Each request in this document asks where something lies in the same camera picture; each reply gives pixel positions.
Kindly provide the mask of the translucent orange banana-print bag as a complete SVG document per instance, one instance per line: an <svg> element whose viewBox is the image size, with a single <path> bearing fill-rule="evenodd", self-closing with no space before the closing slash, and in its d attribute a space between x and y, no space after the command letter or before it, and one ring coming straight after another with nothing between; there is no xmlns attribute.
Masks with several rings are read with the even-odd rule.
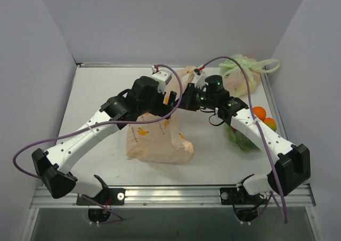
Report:
<svg viewBox="0 0 341 241"><path fill-rule="evenodd" d="M193 144L180 130L179 111L170 119L128 127L126 155L144 162L186 163L194 156Z"/></svg>

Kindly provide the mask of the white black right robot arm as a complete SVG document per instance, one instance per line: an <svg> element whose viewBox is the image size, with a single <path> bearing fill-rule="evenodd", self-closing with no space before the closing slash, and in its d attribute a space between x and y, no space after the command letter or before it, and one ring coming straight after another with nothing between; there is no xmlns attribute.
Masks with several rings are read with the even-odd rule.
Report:
<svg viewBox="0 0 341 241"><path fill-rule="evenodd" d="M202 88L196 87L194 83L187 85L180 108L190 111L197 111L201 107L214 110L224 123L271 155L271 171L247 177L236 190L240 202L249 203L255 195L268 191L286 196L310 178L310 151L305 145L293 144L254 118L245 102L230 96L223 88L221 76L208 76L205 82Z"/></svg>

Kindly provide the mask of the orange fake orange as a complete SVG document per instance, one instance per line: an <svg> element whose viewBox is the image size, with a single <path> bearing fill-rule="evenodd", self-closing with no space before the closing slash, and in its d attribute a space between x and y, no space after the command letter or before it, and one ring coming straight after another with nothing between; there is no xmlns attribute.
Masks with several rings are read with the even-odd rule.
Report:
<svg viewBox="0 0 341 241"><path fill-rule="evenodd" d="M261 121L266 119L266 110L263 107L256 106L253 108L254 115L259 118Z"/></svg>

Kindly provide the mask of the green netted fake melon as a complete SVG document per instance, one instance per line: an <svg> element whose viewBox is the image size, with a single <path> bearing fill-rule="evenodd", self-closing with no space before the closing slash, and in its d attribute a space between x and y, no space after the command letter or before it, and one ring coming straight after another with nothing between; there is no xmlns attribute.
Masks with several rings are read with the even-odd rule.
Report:
<svg viewBox="0 0 341 241"><path fill-rule="evenodd" d="M235 138L236 138L236 144L241 150L243 151L259 150L259 148L241 132L237 131L235 133Z"/></svg>

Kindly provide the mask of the green red fake mango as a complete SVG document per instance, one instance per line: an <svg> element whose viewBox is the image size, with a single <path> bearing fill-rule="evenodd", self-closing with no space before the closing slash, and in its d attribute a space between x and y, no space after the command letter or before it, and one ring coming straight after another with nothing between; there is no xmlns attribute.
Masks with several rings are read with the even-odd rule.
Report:
<svg viewBox="0 0 341 241"><path fill-rule="evenodd" d="M273 118L267 117L263 120L263 123L266 124L269 128L271 128L274 132L277 131L277 124Z"/></svg>

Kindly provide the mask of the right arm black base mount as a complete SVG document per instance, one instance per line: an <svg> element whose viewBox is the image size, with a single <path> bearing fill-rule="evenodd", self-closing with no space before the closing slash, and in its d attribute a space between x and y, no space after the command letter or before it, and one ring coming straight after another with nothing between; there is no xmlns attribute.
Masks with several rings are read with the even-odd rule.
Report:
<svg viewBox="0 0 341 241"><path fill-rule="evenodd" d="M222 205L259 205L267 199L266 195L249 195L244 187L236 185L220 186L219 191Z"/></svg>

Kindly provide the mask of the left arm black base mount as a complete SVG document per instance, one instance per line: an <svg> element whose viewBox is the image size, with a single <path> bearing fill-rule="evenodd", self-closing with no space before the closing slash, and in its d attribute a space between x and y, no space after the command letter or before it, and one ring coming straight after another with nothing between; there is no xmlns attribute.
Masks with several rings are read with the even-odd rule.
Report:
<svg viewBox="0 0 341 241"><path fill-rule="evenodd" d="M108 188L101 190L95 197L86 197L97 202L98 204L109 206L109 205L124 205L126 189L124 188Z"/></svg>

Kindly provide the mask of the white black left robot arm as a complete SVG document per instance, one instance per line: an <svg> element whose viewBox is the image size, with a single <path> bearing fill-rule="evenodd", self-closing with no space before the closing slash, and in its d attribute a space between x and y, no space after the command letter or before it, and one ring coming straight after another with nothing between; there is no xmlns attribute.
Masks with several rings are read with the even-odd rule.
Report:
<svg viewBox="0 0 341 241"><path fill-rule="evenodd" d="M126 125L135 124L143 114L166 118L175 107L175 92L171 92L168 103L164 103L166 86L171 79L168 71L138 78L131 89L109 98L76 135L46 151L35 150L32 159L36 173L52 197L58 199L76 193L88 196L95 204L103 204L109 188L102 178L98 175L82 178L72 173L72 168L98 143Z"/></svg>

